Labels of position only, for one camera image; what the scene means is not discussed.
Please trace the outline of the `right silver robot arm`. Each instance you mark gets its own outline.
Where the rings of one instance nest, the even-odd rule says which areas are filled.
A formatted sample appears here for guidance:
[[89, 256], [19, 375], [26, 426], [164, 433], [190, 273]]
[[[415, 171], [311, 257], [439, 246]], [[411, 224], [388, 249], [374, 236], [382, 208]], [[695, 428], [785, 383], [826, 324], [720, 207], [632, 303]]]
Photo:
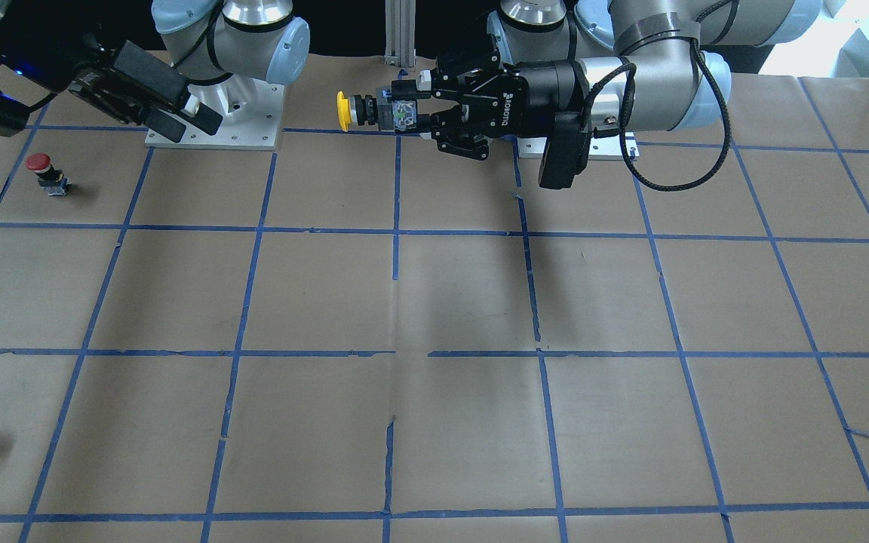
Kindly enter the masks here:
[[0, 1], [0, 137], [63, 92], [122, 124], [173, 143], [187, 127], [214, 135], [232, 106], [193, 88], [232, 79], [290, 85], [310, 46], [290, 1], [152, 1], [149, 14], [171, 63], [131, 40], [143, 18], [127, 1]]

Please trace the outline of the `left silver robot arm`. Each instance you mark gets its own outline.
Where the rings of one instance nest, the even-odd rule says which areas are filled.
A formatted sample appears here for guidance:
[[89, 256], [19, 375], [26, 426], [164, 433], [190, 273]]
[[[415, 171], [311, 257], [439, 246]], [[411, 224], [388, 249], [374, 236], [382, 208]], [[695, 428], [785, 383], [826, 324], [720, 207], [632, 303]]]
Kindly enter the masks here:
[[728, 62], [711, 46], [773, 46], [817, 20], [818, 1], [502, 1], [472, 44], [408, 85], [400, 133], [487, 157], [487, 141], [541, 138], [546, 164], [586, 162], [594, 139], [728, 122]]

